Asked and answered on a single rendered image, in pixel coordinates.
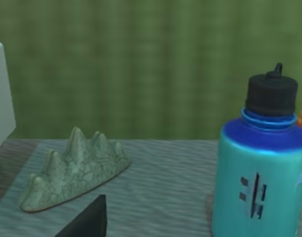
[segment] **black object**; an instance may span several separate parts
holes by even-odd
[[[100,195],[55,237],[106,237],[106,195]]]
[[[245,108],[263,116],[287,116],[295,112],[298,83],[282,76],[283,65],[274,71],[252,76],[249,80]]]

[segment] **ceramic mountain sculpture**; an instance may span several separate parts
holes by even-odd
[[[131,164],[119,142],[95,132],[91,141],[74,127],[62,154],[50,150],[39,174],[32,174],[19,198],[25,212],[42,211],[102,185]]]

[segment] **black bottle cap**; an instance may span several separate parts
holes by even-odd
[[[283,65],[249,79],[245,108],[263,116],[287,116],[295,112],[298,83],[282,76]]]

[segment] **green curtain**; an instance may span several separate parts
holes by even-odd
[[[216,139],[251,75],[302,102],[302,0],[0,0],[13,138]]]

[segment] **turquoise bottle body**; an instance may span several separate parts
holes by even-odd
[[[220,133],[213,236],[295,237],[302,205],[297,117],[241,114]]]

